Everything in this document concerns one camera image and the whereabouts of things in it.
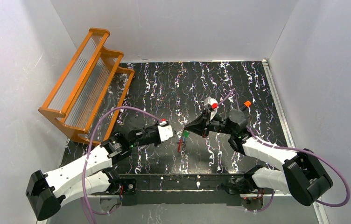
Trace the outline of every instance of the orange cap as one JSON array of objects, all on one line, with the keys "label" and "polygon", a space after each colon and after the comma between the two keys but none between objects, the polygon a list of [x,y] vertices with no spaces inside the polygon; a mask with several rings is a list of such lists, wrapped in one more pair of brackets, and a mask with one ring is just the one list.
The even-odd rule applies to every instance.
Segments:
[{"label": "orange cap", "polygon": [[246,107],[250,107],[251,102],[247,100],[247,101],[244,103],[244,105],[246,105]]}]

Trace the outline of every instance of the black wire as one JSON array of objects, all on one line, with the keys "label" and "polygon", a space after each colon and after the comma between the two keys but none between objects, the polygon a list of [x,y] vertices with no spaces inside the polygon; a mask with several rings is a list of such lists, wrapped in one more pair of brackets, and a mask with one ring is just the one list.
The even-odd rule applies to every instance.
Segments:
[{"label": "black wire", "polygon": [[120,203],[114,204],[113,207],[112,207],[108,212],[112,211],[112,209],[113,209],[115,206],[117,206],[117,205],[120,205]]}]

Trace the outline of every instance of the wooden dish rack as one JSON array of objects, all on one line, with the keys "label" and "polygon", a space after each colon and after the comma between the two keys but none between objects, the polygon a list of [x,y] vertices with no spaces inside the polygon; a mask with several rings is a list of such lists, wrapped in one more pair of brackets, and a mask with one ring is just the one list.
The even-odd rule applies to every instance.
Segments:
[{"label": "wooden dish rack", "polygon": [[[38,109],[72,141],[89,143],[89,130],[115,75],[128,76],[117,106],[122,106],[132,82],[134,70],[119,67],[123,53],[104,47],[109,35],[106,29],[89,29],[48,98]],[[113,113],[104,138],[94,141],[94,145],[109,138],[118,114],[119,111]]]}]

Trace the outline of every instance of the black marble table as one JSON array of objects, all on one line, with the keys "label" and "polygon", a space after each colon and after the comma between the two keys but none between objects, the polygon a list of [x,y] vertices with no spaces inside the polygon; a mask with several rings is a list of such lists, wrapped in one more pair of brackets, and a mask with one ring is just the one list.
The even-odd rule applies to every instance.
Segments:
[{"label": "black marble table", "polygon": [[[211,96],[219,102],[233,88],[239,94],[240,104],[246,100],[252,102],[248,118],[253,130],[265,140],[286,145],[261,62],[128,63],[121,66],[136,71],[124,105],[168,120],[178,136],[159,147],[135,148],[128,159],[116,165],[119,174],[240,174],[256,164],[264,164],[234,152],[228,144],[229,136],[218,133],[210,133],[206,139],[191,133],[185,150],[181,154],[177,152],[183,126],[201,113],[204,99]],[[116,105],[125,80],[122,76],[114,78],[98,116]],[[219,107],[218,113],[225,118],[235,107],[235,97],[230,97]],[[96,139],[102,138],[108,121],[100,127]],[[142,114],[123,111],[114,130],[142,128],[153,123]],[[85,154],[86,149],[87,145],[68,140],[61,166]]]}]

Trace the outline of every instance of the orange object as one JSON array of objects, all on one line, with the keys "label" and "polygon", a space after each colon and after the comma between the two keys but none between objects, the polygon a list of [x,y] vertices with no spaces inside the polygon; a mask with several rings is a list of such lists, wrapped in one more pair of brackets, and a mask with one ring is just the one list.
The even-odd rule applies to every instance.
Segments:
[{"label": "orange object", "polygon": [[[122,106],[134,76],[134,70],[119,66],[123,53],[104,47],[110,32],[90,28],[70,63],[38,111],[72,141],[89,143],[89,130],[114,76],[128,80],[117,106]],[[113,113],[100,144],[111,134],[119,111]]]},{"label": "orange object", "polygon": [[244,103],[244,105],[246,105],[246,107],[250,107],[250,106],[251,106],[251,102],[247,100],[247,101]]}]

